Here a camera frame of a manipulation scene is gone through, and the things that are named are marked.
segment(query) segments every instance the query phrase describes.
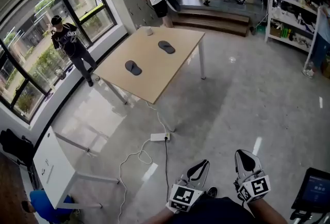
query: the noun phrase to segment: shelf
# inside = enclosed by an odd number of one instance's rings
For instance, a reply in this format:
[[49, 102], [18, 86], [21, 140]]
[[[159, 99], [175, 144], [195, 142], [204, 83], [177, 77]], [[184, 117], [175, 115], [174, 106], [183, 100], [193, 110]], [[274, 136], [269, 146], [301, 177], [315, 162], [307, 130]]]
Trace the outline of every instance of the shelf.
[[291, 41], [288, 38], [279, 38], [279, 37], [276, 37], [276, 36], [271, 35], [271, 34], [269, 34], [268, 37], [270, 37], [270, 38], [272, 38], [274, 40], [279, 40], [279, 41], [285, 42], [285, 43], [287, 43], [289, 45], [292, 45], [292, 46], [297, 47], [298, 49], [301, 49], [303, 51], [309, 52], [309, 49], [308, 48], [306, 48], [305, 46], [297, 43], [296, 41]]
[[309, 33], [311, 35], [314, 35], [314, 33], [310, 32], [310, 31], [308, 31], [306, 29], [306, 26], [305, 25], [298, 24], [295, 17], [292, 18], [291, 16], [288, 16], [288, 15], [281, 15], [279, 18], [276, 18], [274, 16], [274, 11], [272, 11], [271, 12], [271, 18], [272, 19], [275, 19], [275, 20], [278, 20], [278, 21], [281, 21], [281, 22], [283, 22], [285, 24], [291, 25], [293, 27], [299, 28], [299, 29], [303, 30], [304, 32]]
[[316, 11], [312, 10], [311, 8], [309, 8], [309, 7], [305, 6], [305, 5], [300, 4], [296, 0], [283, 0], [283, 1], [288, 2], [290, 4], [293, 4], [295, 6], [301, 7], [303, 9], [309, 11], [310, 13], [313, 13], [314, 15], [317, 15], [318, 14]]

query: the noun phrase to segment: screen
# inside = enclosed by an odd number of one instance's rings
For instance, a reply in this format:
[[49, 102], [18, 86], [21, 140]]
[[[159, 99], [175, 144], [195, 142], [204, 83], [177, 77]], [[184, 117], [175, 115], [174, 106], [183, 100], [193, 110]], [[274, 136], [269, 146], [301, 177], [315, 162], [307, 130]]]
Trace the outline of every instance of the screen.
[[317, 206], [330, 205], [330, 180], [310, 176], [303, 200], [317, 204]]

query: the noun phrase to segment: window frame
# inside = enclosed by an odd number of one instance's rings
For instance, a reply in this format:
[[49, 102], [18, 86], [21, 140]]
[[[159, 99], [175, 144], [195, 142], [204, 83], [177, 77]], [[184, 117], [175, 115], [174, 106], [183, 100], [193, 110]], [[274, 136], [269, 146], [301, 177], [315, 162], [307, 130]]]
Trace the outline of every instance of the window frame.
[[[20, 4], [22, 2], [25, 1], [29, 1], [29, 0], [20, 0], [2, 19], [2, 21], [0, 22], [0, 25], [3, 25], [4, 22], [7, 20], [7, 18], [10, 16], [9, 19], [11, 19], [12, 15], [14, 15], [14, 12], [20, 8]], [[68, 0], [61, 0], [62, 4], [64, 5], [64, 7], [67, 9], [69, 16], [72, 18], [73, 22], [75, 23], [76, 27], [79, 29], [79, 31], [81, 32], [81, 34], [83, 35], [83, 37], [87, 40], [88, 46], [86, 47], [86, 49], [89, 49], [99, 38], [101, 38], [104, 34], [106, 34], [109, 30], [111, 30], [114, 26], [117, 25], [117, 22], [106, 2], [106, 0], [101, 0], [103, 3], [102, 7], [97, 8], [96, 10], [92, 11], [90, 14], [88, 14], [86, 17], [84, 17], [82, 20], [80, 20], [73, 7], [71, 6], [71, 4], [69, 3]], [[112, 21], [112, 25], [105, 30], [102, 34], [100, 34], [95, 40], [91, 41], [91, 39], [89, 38], [89, 36], [87, 35], [87, 33], [85, 32], [85, 30], [83, 29], [82, 25], [87, 22], [89, 19], [91, 19], [93, 16], [95, 16], [97, 13], [99, 13], [101, 10], [106, 9], [106, 11], [108, 12], [108, 15]], [[41, 104], [45, 101], [46, 97], [49, 95], [49, 93], [52, 91], [52, 89], [50, 88], [48, 91], [44, 90], [42, 87], [40, 87], [37, 82], [33, 79], [32, 76], [30, 76], [29, 73], [27, 73], [25, 71], [25, 69], [19, 64], [18, 61], [16, 61], [16, 59], [11, 55], [11, 53], [9, 52], [9, 49], [7, 48], [7, 46], [4, 44], [3, 40], [0, 38], [0, 47], [2, 47], [3, 49], [3, 53], [0, 55], [0, 69], [4, 66], [4, 64], [6, 63], [7, 60], [9, 60], [13, 66], [15, 67], [15, 69], [25, 78], [23, 80], [23, 82], [21, 83], [20, 87], [16, 90], [16, 93], [13, 97], [13, 100], [9, 103], [1, 94], [0, 94], [0, 102], [3, 103], [12, 113], [14, 113], [17, 117], [19, 117], [21, 120], [23, 120], [24, 122], [26, 122], [27, 124], [31, 123], [31, 120], [33, 119], [34, 115], [36, 114], [36, 112], [38, 111], [39, 107], [41, 106]], [[67, 68], [65, 69], [65, 71], [67, 71], [73, 64], [69, 64], [67, 66]], [[21, 93], [24, 91], [25, 87], [31, 83], [32, 85], [34, 85], [36, 87], [37, 90], [39, 90], [44, 96], [42, 98], [42, 100], [40, 100], [39, 105], [36, 107], [36, 109], [34, 110], [34, 112], [30, 115], [30, 118], [27, 119], [25, 116], [22, 116], [20, 112], [18, 112], [16, 109], [14, 109], [15, 104], [17, 103], [18, 99], [21, 96]]]

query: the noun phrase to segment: gray floor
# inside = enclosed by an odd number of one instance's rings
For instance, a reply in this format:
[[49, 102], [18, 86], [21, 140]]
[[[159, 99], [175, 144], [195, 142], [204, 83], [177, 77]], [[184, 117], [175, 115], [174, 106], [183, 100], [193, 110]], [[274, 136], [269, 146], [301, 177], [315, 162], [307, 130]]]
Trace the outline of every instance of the gray floor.
[[[203, 5], [202, 0], [178, 0], [181, 5], [187, 7], [205, 7]], [[253, 23], [261, 20], [267, 13], [267, 7], [264, 6], [261, 0], [255, 0], [255, 3], [249, 4], [246, 3], [244, 5], [239, 5], [235, 0], [230, 0], [229, 2], [225, 2], [223, 0], [210, 0], [211, 3], [209, 7], [205, 7], [205, 9], [214, 9], [229, 13], [235, 13], [240, 15], [245, 15], [250, 17], [253, 20]]]
[[[217, 186], [219, 197], [239, 201], [233, 186], [234, 153], [240, 148], [252, 151], [261, 137], [258, 156], [272, 188], [266, 200], [289, 220], [306, 169], [330, 171], [330, 80], [303, 76], [306, 54], [276, 41], [264, 43], [263, 35], [243, 38], [204, 31], [207, 78], [200, 79], [194, 52], [162, 96], [177, 119], [168, 144], [170, 185], [188, 165], [206, 158], [211, 167], [205, 188]], [[157, 113], [128, 96], [125, 106], [104, 83], [92, 88], [83, 83], [66, 102], [52, 124], [55, 131], [98, 153], [86, 155], [61, 142], [77, 169], [118, 177], [120, 162], [139, 151], [150, 133], [163, 132]], [[164, 143], [149, 142], [145, 150], [152, 165], [133, 156], [122, 167], [128, 192], [121, 223], [140, 223], [166, 203]], [[122, 185], [81, 181], [71, 193], [80, 203], [104, 205], [84, 210], [85, 224], [117, 223]]]

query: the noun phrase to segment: man in black shirt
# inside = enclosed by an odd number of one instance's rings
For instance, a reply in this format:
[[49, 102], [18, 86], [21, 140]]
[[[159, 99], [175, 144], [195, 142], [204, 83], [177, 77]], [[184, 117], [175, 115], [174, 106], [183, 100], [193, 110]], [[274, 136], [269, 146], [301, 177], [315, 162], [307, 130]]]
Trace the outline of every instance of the man in black shirt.
[[97, 64], [77, 38], [77, 27], [70, 23], [62, 24], [62, 18], [58, 15], [52, 18], [51, 23], [55, 28], [55, 33], [52, 35], [54, 48], [64, 50], [71, 62], [87, 80], [88, 85], [93, 86], [91, 75], [86, 70], [82, 59], [88, 62], [94, 70], [97, 68]]

